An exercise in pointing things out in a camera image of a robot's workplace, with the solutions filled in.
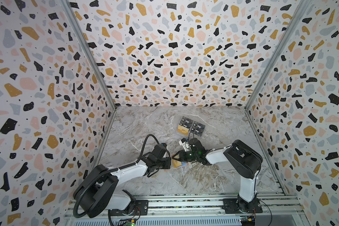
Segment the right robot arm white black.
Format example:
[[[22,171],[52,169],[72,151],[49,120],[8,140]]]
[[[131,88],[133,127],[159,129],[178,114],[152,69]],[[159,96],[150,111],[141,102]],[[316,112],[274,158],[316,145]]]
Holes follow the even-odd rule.
[[[256,181],[263,162],[259,153],[239,139],[223,148],[209,150],[206,150],[197,138],[184,138],[179,141],[179,144],[184,149],[174,154],[173,160],[201,163],[205,166],[228,162],[240,175],[240,191],[237,199],[223,201],[223,209],[226,213],[262,213],[256,191]]]

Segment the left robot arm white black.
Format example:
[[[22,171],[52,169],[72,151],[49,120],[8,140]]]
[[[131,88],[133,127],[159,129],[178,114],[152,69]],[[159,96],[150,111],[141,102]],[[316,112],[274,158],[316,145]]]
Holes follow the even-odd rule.
[[[139,177],[151,177],[159,170],[170,168],[171,158],[165,143],[154,146],[153,151],[139,158],[137,162],[118,168],[96,166],[74,191],[73,216],[94,218],[104,210],[118,211],[130,215],[136,208],[136,199],[127,190],[117,186]]]

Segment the gold card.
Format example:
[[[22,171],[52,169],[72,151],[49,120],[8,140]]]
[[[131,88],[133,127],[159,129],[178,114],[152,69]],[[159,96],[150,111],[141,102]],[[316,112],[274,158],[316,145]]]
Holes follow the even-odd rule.
[[[175,163],[175,162],[172,161],[172,165],[173,165],[174,168],[179,168],[179,167],[185,167],[188,164],[186,162],[180,162],[180,163],[177,162],[177,163]]]
[[[189,128],[186,128],[186,127],[179,125],[178,128],[177,128],[177,132],[187,136],[188,133],[189,133]]]

